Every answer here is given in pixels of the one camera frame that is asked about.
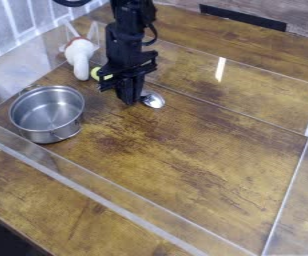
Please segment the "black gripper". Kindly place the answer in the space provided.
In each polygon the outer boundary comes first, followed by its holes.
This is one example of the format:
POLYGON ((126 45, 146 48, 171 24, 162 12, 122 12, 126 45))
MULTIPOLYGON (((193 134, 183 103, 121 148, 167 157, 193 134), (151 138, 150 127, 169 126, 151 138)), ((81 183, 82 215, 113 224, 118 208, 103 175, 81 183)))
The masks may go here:
POLYGON ((110 23, 105 35, 107 63, 98 71, 99 90, 115 88, 122 102, 135 104, 141 99, 145 74, 157 70, 158 52, 142 51, 145 30, 126 31, 117 23, 110 23))

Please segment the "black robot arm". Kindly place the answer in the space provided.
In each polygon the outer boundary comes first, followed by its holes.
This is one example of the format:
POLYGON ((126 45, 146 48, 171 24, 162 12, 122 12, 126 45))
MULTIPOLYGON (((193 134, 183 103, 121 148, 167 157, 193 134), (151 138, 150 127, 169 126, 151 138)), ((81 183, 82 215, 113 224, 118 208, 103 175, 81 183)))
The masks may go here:
POLYGON ((157 70, 158 38, 153 0, 110 0, 115 21, 105 28, 107 63, 98 70, 99 90, 114 89, 125 104, 141 100, 145 76, 157 70))

